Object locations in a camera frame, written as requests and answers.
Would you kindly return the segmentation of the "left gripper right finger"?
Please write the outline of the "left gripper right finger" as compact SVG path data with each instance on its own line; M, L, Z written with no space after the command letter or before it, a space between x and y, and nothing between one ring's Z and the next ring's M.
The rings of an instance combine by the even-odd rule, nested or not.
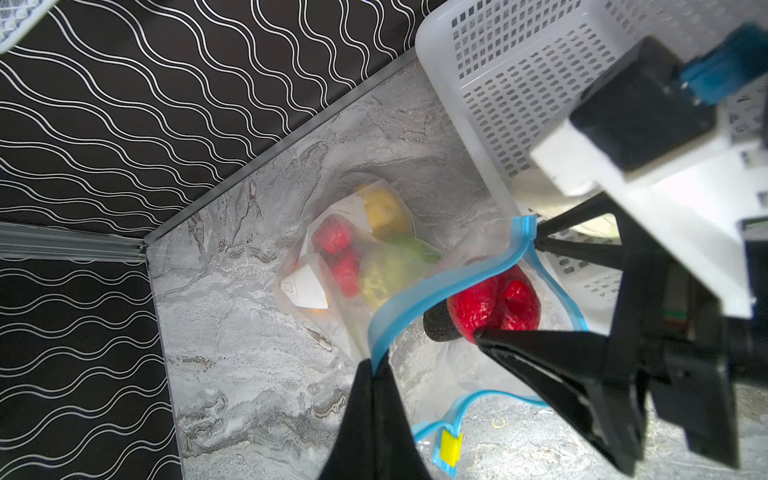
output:
M430 480L416 448L388 356L373 376L375 478Z

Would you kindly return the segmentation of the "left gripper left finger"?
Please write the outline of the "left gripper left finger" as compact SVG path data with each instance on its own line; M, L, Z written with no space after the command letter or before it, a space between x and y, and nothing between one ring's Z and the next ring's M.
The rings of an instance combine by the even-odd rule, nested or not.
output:
M320 479L373 479L375 442L371 361L356 371L346 410L333 449Z

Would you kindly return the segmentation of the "red yellow mango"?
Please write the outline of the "red yellow mango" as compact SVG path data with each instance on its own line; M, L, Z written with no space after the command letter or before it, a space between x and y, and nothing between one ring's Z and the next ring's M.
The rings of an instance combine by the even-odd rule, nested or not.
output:
M308 318L324 318L328 315L327 309L301 308L300 311Z

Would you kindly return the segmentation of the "white daikon radish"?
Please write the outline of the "white daikon radish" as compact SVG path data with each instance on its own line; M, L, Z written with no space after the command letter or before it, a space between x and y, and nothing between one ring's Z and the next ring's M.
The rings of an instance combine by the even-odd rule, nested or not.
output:
M601 193L592 189L584 195L565 196L539 169L527 169L511 179L511 191L515 198L545 220L561 215ZM594 238L619 240L620 234L615 217L605 214L572 227L576 232Z

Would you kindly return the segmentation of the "clear zip top bag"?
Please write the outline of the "clear zip top bag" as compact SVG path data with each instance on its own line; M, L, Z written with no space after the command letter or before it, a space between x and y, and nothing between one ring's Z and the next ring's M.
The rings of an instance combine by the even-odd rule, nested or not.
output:
M530 278L542 307L539 328L531 331L579 332L586 330L587 323L536 253L537 221L532 216L481 223L448 252L432 245L442 253L442 260L376 311L361 292L347 298L329 268L333 255L318 252L311 237L326 217L345 218L354 227L349 247L356 250L361 265L366 253L384 240L372 235L363 199L356 193L363 184L390 187L411 214L413 231L406 235L429 243L394 187L384 179L368 176L362 183L344 189L339 199L307 223L279 270L275 296L282 310L309 319L350 358L370 360L371 368L377 369L388 356L391 367L411 370L412 376L402 386L417 394L406 406L413 439L431 447L431 460L437 468L455 475L462 450L463 419L473 404L486 397L504 396L540 405L541 398L464 337L444 343L430 340L423 328L424 313L519 265ZM327 309L328 315L308 318L301 308Z

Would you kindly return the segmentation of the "green cabbage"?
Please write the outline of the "green cabbage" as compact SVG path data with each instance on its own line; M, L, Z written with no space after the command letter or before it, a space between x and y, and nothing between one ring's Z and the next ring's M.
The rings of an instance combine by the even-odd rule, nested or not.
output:
M412 235L387 237L363 257L358 279L360 292L376 311L430 273L442 257L432 245Z

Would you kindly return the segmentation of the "yellow potato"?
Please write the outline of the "yellow potato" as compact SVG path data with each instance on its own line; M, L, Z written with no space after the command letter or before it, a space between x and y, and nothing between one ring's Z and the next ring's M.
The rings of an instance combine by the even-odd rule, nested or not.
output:
M385 239L413 231L411 214L400 197L384 184L363 184L356 193L363 199L372 235Z

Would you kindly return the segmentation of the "black avocado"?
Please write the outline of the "black avocado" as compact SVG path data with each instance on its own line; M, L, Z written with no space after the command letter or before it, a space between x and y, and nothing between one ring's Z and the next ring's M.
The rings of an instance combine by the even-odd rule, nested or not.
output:
M450 342L462 337L450 316L446 301L442 301L423 315L423 328L426 336L438 343Z

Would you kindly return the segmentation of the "white plastic basket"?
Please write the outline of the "white plastic basket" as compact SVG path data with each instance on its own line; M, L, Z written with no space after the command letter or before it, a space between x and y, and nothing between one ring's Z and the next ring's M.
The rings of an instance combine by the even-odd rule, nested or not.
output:
M765 24L763 1L426 1L417 56L500 210L531 207L520 174L540 170L568 198L594 189L615 201L718 299L748 318L740 224L767 212L767 153L758 130L767 81L717 107L712 133L624 173L566 123L579 96L642 38L689 61L746 22Z

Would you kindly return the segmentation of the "white mesh wall basket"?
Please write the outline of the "white mesh wall basket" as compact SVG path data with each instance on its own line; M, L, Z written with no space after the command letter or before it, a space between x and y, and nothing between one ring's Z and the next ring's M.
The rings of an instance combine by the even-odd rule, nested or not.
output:
M4 54L17 45L57 3L57 0L1 0L0 52Z

